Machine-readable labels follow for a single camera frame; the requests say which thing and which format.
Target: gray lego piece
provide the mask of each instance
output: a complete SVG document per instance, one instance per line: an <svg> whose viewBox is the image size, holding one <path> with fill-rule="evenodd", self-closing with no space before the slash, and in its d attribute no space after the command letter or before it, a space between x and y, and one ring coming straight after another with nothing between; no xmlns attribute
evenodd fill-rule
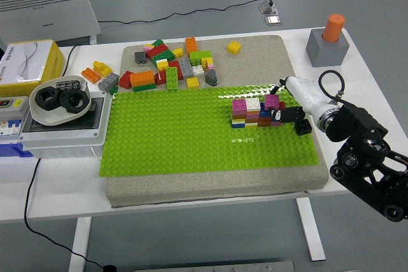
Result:
<svg viewBox="0 0 408 272"><path fill-rule="evenodd" d="M183 79L193 78L194 77L194 69L191 67L191 63L189 59L178 59L178 63L180 64L180 69L183 74Z"/></svg>
<svg viewBox="0 0 408 272"><path fill-rule="evenodd" d="M119 84L119 75L110 73L105 79L98 83L98 88L103 92L109 92L116 85Z"/></svg>
<svg viewBox="0 0 408 272"><path fill-rule="evenodd" d="M208 73L205 74L205 83L211 86L217 85L217 75L214 69L211 69Z"/></svg>
<svg viewBox="0 0 408 272"><path fill-rule="evenodd" d="M135 52L135 61L137 64L146 64L146 52L144 51Z"/></svg>
<svg viewBox="0 0 408 272"><path fill-rule="evenodd" d="M349 43L343 33L335 43L322 38L324 29L312 29L306 45L306 52L313 67L339 66L349 50Z"/></svg>

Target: yellow lego piece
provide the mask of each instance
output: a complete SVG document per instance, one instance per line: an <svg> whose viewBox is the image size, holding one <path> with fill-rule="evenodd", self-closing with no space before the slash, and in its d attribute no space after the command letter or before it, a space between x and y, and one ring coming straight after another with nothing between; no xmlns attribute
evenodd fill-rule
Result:
<svg viewBox="0 0 408 272"><path fill-rule="evenodd" d="M159 71L166 70L166 68L168 67L168 61L167 59L158 60L156 61L156 65Z"/></svg>
<svg viewBox="0 0 408 272"><path fill-rule="evenodd" d="M196 76L194 78L187 79L187 88L197 89L198 87L200 87L200 83L198 83L198 78Z"/></svg>
<svg viewBox="0 0 408 272"><path fill-rule="evenodd" d="M177 48L173 50L173 54L176 57L176 59L178 59L179 57L184 56L184 51L183 48Z"/></svg>
<svg viewBox="0 0 408 272"><path fill-rule="evenodd" d="M94 62L94 70L95 72L99 73L101 76L104 77L107 77L113 72L108 65L98 61Z"/></svg>
<svg viewBox="0 0 408 272"><path fill-rule="evenodd" d="M227 46L227 51L231 54L237 54L239 53L239 51L241 51L241 44L237 43L236 41L232 41L231 43L229 43L229 45Z"/></svg>
<svg viewBox="0 0 408 272"><path fill-rule="evenodd" d="M213 64L212 57L203 57L201 59L201 66L203 66L203 68L207 68L208 65L211 64Z"/></svg>

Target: orange lego brick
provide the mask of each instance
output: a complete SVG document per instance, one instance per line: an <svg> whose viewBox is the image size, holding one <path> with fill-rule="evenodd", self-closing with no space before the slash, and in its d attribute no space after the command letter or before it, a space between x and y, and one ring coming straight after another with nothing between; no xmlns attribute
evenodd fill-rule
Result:
<svg viewBox="0 0 408 272"><path fill-rule="evenodd" d="M102 77L98 75L95 71L93 71L91 68L87 68L84 71L82 71L81 75L84 76L89 81L91 81L92 83L96 83L100 79L102 79Z"/></svg>
<svg viewBox="0 0 408 272"><path fill-rule="evenodd" d="M190 52L198 51L196 38L186 38L186 50L188 56L190 56Z"/></svg>
<svg viewBox="0 0 408 272"><path fill-rule="evenodd" d="M154 83L153 70L142 71L141 73L134 73L130 76L130 83L132 87L148 85Z"/></svg>

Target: green lego brick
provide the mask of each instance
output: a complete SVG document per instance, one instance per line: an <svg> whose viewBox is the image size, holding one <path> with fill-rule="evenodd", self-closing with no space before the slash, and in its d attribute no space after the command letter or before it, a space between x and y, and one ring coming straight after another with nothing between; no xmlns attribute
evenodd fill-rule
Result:
<svg viewBox="0 0 408 272"><path fill-rule="evenodd" d="M168 90L179 89L179 77L177 67L166 68L166 86Z"/></svg>
<svg viewBox="0 0 408 272"><path fill-rule="evenodd" d="M156 61L167 59L167 61L174 61L175 60L174 53L171 50L166 50L161 54L157 54L152 58L152 63L157 67Z"/></svg>
<svg viewBox="0 0 408 272"><path fill-rule="evenodd" d="M162 41L161 39L158 39L158 40L155 41L152 45L155 46L155 47L157 47L157 46L159 46L160 44L163 44L163 41Z"/></svg>
<svg viewBox="0 0 408 272"><path fill-rule="evenodd" d="M318 164L312 136L297 136L293 124L231 127L232 99L262 99L272 87L116 94L99 174L162 175ZM286 90L278 93L286 106L298 105Z"/></svg>
<svg viewBox="0 0 408 272"><path fill-rule="evenodd" d="M204 57L212 57L210 50L190 52L190 63L192 66L201 65L201 59Z"/></svg>
<svg viewBox="0 0 408 272"><path fill-rule="evenodd" d="M155 88L156 88L156 84L153 83L153 84L147 84L147 85L133 87L133 91L134 92L141 92L143 90L155 89Z"/></svg>

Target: blue lego brick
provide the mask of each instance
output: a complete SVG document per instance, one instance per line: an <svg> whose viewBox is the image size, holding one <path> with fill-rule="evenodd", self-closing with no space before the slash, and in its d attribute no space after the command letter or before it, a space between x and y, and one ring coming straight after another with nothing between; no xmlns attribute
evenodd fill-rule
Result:
<svg viewBox="0 0 408 272"><path fill-rule="evenodd" d="M98 83L98 88L103 92L109 92L119 84L119 75L110 73L105 79Z"/></svg>
<svg viewBox="0 0 408 272"><path fill-rule="evenodd" d="M265 102L261 102L261 111L259 113L259 117L263 117L263 118L269 118L272 117L272 112L265 110Z"/></svg>

